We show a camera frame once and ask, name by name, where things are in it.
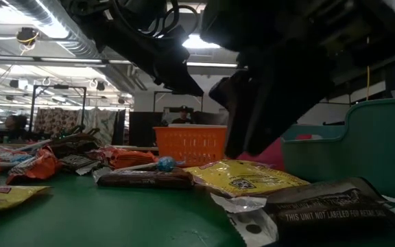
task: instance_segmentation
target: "teal plastic bin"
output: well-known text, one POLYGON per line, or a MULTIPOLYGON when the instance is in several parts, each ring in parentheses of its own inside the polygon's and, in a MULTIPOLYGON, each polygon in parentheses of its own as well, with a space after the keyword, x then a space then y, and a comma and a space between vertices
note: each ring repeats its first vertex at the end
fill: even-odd
POLYGON ((395 197, 395 99, 353 106, 345 126, 292 126, 283 135, 283 155, 294 176, 311 182, 360 176, 395 197), (298 134, 322 139, 295 141, 298 134))

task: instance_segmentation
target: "patterned curtain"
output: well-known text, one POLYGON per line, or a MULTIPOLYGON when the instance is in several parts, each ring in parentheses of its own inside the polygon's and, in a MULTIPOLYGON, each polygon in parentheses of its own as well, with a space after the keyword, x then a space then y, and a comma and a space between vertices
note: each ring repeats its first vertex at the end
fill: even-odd
MULTIPOLYGON (((100 110, 94 108, 92 110, 85 110, 83 125, 85 126, 84 132, 88 132, 93 128, 99 128, 100 131, 94 135, 103 144, 111 144, 112 136, 114 134, 115 117, 118 112, 109 110, 100 110)), ((77 123, 80 125, 82 120, 82 111, 78 114, 77 123)))
POLYGON ((44 132, 58 136, 62 131, 70 131, 77 123, 80 110, 38 109, 34 122, 34 132, 44 132))

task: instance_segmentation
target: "orange basket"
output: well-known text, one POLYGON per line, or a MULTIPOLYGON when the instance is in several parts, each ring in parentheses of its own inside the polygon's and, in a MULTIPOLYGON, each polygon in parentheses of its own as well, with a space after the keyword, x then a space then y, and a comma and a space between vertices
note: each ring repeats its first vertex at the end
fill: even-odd
POLYGON ((201 166, 224 158, 226 127, 155 127, 160 156, 201 166))

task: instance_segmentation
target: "lollipop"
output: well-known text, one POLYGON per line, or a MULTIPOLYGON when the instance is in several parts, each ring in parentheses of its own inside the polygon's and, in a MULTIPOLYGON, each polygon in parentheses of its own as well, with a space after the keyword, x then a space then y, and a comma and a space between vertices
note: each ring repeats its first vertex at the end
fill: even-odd
POLYGON ((156 163, 149 163, 145 165, 135 165, 132 167, 121 168, 121 170, 136 170, 136 169, 144 169, 150 167, 156 167, 161 172, 171 172, 173 168, 180 163, 177 163, 170 156, 162 157, 156 163))

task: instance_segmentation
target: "green table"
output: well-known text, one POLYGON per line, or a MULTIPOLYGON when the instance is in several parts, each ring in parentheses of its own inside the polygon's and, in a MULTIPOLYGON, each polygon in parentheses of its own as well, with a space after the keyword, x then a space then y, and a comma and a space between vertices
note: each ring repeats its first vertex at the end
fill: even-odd
MULTIPOLYGON (((244 246, 204 191, 104 188, 68 174, 34 185, 52 196, 0 212, 1 247, 244 246)), ((395 246, 395 235, 322 246, 395 246)))

